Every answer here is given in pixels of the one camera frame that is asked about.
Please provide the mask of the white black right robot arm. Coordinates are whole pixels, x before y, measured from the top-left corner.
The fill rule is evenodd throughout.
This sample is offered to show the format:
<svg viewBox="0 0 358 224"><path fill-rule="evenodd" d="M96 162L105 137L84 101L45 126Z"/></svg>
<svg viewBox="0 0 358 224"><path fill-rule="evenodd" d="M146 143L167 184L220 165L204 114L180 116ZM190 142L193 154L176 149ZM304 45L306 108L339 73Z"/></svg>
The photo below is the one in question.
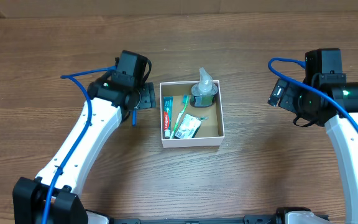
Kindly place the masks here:
<svg viewBox="0 0 358 224"><path fill-rule="evenodd" d="M345 198L346 223L358 223L358 82L348 82L338 48L317 49L303 61L292 62L305 70L302 82L273 67L285 58L272 58L268 69L278 80L268 99L271 106L295 114L293 123L324 127L337 157Z"/></svg>

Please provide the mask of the blue disposable razor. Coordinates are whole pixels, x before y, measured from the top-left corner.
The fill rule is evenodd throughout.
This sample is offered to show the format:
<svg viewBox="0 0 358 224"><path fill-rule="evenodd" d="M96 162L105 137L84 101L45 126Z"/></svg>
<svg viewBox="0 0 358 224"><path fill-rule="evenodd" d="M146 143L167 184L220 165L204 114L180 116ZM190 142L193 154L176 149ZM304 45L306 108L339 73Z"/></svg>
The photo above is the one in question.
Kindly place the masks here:
<svg viewBox="0 0 358 224"><path fill-rule="evenodd" d="M134 110L132 111L132 126L136 126L136 121L137 121L137 111Z"/></svg>

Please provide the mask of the clear soap pump bottle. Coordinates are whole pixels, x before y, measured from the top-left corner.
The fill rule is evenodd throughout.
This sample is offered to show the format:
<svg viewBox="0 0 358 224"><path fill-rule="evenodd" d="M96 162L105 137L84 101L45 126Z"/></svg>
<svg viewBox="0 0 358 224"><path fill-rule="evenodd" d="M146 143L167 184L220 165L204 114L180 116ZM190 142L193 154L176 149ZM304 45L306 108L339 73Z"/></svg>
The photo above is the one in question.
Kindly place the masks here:
<svg viewBox="0 0 358 224"><path fill-rule="evenodd" d="M191 87L190 104L195 108L206 108L214 104L218 87L203 67L199 69L199 72L200 81Z"/></svg>

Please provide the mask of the green white toothbrush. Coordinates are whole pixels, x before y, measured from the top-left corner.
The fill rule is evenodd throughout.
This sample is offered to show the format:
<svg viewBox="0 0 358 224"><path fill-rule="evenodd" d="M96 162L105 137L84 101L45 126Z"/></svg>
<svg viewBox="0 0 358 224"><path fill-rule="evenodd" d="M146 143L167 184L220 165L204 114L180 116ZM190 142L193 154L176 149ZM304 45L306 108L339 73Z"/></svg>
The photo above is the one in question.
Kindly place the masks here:
<svg viewBox="0 0 358 224"><path fill-rule="evenodd" d="M181 117L183 116L184 112L186 111L186 108L188 106L188 102L189 102L189 99L190 99L190 96L189 95L184 95L183 96L183 99L182 99L182 104L183 104L183 109L179 112L178 116L177 116L177 120L176 120L176 123L175 123L175 126L173 128L173 131L170 135L170 139L173 139L177 129L178 129L178 126L179 126L179 122L181 120Z"/></svg>

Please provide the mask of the green white soap packet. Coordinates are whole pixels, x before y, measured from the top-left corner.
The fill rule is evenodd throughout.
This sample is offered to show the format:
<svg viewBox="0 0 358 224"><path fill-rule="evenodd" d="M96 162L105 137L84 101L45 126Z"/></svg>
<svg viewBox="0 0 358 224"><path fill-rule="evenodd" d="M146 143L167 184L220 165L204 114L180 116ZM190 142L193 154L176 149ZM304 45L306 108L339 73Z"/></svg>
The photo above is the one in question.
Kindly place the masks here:
<svg viewBox="0 0 358 224"><path fill-rule="evenodd" d="M196 117L186 114L178 129L174 132L175 139L193 139L196 136L201 124L207 120L207 116Z"/></svg>

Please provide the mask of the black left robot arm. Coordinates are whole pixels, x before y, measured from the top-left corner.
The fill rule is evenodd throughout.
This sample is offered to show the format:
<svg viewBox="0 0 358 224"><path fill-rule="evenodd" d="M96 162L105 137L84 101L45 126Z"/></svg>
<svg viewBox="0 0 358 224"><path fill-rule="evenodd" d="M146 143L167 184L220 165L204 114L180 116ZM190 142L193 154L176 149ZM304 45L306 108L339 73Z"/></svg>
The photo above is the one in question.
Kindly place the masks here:
<svg viewBox="0 0 358 224"><path fill-rule="evenodd" d="M81 194L87 176L110 135L138 110L155 107L154 85L148 82L152 62L122 51L112 67L85 88L78 73L64 75L85 97L73 129L51 161L34 179L21 177L12 191L16 223L113 223L113 218L84 208Z"/></svg>

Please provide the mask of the white cardboard box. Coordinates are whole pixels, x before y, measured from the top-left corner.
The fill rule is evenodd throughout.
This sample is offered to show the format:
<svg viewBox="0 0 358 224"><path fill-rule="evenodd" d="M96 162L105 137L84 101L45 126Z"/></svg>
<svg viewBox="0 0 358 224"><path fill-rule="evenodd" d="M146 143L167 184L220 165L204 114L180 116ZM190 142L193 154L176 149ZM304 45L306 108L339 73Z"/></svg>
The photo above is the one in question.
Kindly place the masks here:
<svg viewBox="0 0 358 224"><path fill-rule="evenodd" d="M171 127L175 126L177 116L183 109L183 95L191 94L191 87L196 81L185 82L162 82L160 83L159 103L160 103L160 137L164 148L172 147L197 147L197 146L220 146L225 138L224 130L224 114L222 109L221 89L215 97L214 105L207 108L194 108L188 106L185 114L196 116L197 118L205 117L201 122L196 136L191 139L166 139L164 138L164 109L163 98L165 96L173 97L172 118L170 120Z"/></svg>

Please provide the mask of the green toothpaste tube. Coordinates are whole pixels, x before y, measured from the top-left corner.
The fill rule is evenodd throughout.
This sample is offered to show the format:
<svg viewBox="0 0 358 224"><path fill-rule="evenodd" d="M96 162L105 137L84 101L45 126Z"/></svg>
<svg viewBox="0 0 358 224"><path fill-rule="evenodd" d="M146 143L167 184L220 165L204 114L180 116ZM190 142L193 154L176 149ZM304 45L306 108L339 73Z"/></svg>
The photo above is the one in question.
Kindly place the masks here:
<svg viewBox="0 0 358 224"><path fill-rule="evenodd" d="M163 132L164 138L169 139L171 135L173 97L163 97Z"/></svg>

